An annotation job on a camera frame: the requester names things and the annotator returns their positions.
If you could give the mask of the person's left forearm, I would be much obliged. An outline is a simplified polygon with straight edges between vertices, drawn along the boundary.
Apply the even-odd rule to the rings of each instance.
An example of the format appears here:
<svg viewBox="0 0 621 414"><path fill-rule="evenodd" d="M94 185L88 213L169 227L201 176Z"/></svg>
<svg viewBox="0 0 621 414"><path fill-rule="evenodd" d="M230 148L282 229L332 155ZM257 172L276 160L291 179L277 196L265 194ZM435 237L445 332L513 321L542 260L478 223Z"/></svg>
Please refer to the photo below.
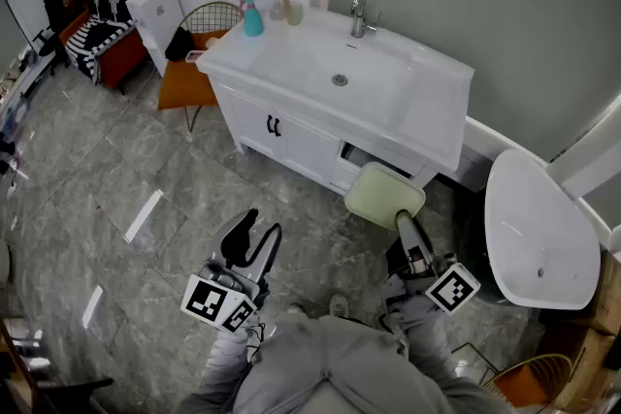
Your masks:
<svg viewBox="0 0 621 414"><path fill-rule="evenodd" d="M234 401L249 373L252 359L264 340L265 324L242 326L236 332L219 331L201 374L198 393L224 407Z"/></svg>

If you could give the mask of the white freestanding basin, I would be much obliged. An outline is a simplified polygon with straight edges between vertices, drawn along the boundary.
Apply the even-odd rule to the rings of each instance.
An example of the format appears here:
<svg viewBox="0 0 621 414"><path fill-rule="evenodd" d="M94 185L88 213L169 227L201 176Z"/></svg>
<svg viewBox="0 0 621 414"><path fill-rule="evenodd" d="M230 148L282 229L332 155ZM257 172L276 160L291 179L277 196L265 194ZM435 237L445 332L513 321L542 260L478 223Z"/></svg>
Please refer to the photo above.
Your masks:
<svg viewBox="0 0 621 414"><path fill-rule="evenodd" d="M591 222L545 169L520 150L494 161L484 201L485 240L497 286L513 304L579 310L601 268Z"/></svg>

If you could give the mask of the pale green plastic tray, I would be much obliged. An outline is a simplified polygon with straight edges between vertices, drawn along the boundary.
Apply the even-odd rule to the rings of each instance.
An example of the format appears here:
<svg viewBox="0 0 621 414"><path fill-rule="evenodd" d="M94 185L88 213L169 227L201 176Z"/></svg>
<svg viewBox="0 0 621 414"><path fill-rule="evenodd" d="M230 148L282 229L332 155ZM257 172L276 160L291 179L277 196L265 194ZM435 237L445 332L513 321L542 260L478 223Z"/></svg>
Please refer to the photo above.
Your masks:
<svg viewBox="0 0 621 414"><path fill-rule="evenodd" d="M415 216L425 201L421 188L378 162L366 164L344 196L350 212L391 231L400 211Z"/></svg>

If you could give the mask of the white sink vanity cabinet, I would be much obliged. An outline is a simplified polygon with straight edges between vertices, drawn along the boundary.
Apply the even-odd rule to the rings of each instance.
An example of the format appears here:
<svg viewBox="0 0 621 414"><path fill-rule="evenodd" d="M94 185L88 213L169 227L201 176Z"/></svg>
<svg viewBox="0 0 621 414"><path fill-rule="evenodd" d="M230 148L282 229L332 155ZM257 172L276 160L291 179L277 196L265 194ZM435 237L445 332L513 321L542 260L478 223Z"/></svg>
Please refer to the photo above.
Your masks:
<svg viewBox="0 0 621 414"><path fill-rule="evenodd" d="M473 69L391 31L353 38L350 27L309 8L299 25L267 20L257 37L236 26L198 58L237 149L341 194L359 173L347 145L419 186L455 173ZM348 84L335 86L336 74ZM268 133L269 114L280 137Z"/></svg>

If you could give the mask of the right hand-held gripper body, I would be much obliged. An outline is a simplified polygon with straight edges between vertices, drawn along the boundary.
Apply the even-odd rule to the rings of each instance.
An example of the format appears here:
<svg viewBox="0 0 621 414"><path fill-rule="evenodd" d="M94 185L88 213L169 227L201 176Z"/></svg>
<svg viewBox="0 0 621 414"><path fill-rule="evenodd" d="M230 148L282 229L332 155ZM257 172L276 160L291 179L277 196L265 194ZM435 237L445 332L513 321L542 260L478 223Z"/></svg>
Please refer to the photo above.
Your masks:
<svg viewBox="0 0 621 414"><path fill-rule="evenodd" d="M480 282L457 262L454 253L438 256L424 242L405 250L398 239L385 259L388 277L379 288L384 309L379 324L385 330L395 328L389 315L412 296L425 297L434 309L452 315L480 289Z"/></svg>

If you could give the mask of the white water dispenser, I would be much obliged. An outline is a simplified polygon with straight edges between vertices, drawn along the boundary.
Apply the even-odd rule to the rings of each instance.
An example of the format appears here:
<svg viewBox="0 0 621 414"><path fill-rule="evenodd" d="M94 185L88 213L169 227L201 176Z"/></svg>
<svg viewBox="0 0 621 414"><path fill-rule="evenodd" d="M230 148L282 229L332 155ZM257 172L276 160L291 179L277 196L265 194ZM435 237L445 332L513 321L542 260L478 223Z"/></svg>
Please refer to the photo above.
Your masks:
<svg viewBox="0 0 621 414"><path fill-rule="evenodd" d="M159 75L164 76L170 44L182 19L179 0L127 0L127 8L135 20L143 45Z"/></svg>

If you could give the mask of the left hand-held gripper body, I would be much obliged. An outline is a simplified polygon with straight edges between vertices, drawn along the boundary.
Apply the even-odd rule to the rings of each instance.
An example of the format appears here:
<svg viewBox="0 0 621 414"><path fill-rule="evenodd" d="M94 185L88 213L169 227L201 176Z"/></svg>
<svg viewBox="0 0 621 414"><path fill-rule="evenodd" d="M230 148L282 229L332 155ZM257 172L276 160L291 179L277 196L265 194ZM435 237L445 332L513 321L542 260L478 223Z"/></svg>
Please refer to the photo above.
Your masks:
<svg viewBox="0 0 621 414"><path fill-rule="evenodd" d="M234 333L257 312L270 269L271 257L260 256L247 268L210 258L198 274L190 275L180 310L219 331Z"/></svg>

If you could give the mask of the black cloth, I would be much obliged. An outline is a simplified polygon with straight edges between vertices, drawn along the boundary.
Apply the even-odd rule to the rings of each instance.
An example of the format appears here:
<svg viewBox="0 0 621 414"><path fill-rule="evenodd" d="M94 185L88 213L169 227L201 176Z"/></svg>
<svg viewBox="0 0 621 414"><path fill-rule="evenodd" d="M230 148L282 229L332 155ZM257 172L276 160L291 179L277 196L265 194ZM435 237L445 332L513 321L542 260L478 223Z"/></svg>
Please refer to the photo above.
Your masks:
<svg viewBox="0 0 621 414"><path fill-rule="evenodd" d="M186 55L195 48L192 34L185 28L179 27L165 49L165 56L171 62L184 60Z"/></svg>

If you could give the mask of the black office chair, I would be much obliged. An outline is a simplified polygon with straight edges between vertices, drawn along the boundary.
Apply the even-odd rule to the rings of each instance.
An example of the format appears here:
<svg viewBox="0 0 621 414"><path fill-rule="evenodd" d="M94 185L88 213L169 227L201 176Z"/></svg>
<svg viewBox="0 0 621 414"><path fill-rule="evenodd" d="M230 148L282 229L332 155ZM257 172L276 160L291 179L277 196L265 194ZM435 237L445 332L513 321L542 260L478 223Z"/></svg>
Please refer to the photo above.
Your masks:
<svg viewBox="0 0 621 414"><path fill-rule="evenodd" d="M49 19L49 26L41 30L34 38L40 40L43 46L38 52L40 57L54 54L50 74L54 75L54 67L62 62L65 67L69 66L67 52L60 41L60 34L68 26L66 6L63 0L44 0L44 7Z"/></svg>

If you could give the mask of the person's grey jacket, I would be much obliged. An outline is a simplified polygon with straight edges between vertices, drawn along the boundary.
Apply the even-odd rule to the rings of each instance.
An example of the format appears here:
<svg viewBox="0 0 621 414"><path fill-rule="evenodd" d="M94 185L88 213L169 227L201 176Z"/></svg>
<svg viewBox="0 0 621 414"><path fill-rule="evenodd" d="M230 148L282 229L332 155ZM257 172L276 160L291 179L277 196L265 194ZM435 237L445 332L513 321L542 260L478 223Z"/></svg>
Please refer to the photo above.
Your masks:
<svg viewBox="0 0 621 414"><path fill-rule="evenodd" d="M467 377L438 383L422 373L407 339L303 312L280 318L231 404L217 406L198 389L174 414L511 414Z"/></svg>

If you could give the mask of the chrome faucet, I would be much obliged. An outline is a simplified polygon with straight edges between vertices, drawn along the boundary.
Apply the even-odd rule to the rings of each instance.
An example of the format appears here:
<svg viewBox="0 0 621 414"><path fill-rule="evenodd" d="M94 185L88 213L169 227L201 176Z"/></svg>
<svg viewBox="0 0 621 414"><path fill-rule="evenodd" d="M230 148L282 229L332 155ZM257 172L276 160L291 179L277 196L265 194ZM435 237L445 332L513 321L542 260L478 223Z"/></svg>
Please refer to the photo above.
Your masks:
<svg viewBox="0 0 621 414"><path fill-rule="evenodd" d="M352 0L350 8L352 28L350 35L353 38L362 38L367 32L377 32L377 24L369 24L365 19L366 2L367 0Z"/></svg>

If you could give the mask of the person's right forearm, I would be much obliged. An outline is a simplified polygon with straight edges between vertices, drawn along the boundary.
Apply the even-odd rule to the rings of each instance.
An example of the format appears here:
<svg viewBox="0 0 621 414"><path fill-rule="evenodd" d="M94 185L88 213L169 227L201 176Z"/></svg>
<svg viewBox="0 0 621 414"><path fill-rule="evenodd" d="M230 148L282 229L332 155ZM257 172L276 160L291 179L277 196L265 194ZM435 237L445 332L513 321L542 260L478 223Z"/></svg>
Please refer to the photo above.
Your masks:
<svg viewBox="0 0 621 414"><path fill-rule="evenodd" d="M409 345L409 360L438 383L458 377L446 334L447 315L427 297L412 296L390 307Z"/></svg>

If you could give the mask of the teal spray bottle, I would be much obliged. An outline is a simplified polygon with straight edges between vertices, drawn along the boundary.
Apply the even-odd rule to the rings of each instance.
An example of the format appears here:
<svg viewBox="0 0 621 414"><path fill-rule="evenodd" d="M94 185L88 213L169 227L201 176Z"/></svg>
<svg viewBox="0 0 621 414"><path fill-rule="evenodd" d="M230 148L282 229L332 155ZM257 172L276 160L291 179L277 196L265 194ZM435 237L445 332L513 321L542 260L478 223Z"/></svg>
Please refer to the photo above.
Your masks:
<svg viewBox="0 0 621 414"><path fill-rule="evenodd" d="M239 0L239 9L244 18L244 32L248 37L257 37L264 32L264 23L255 0Z"/></svg>

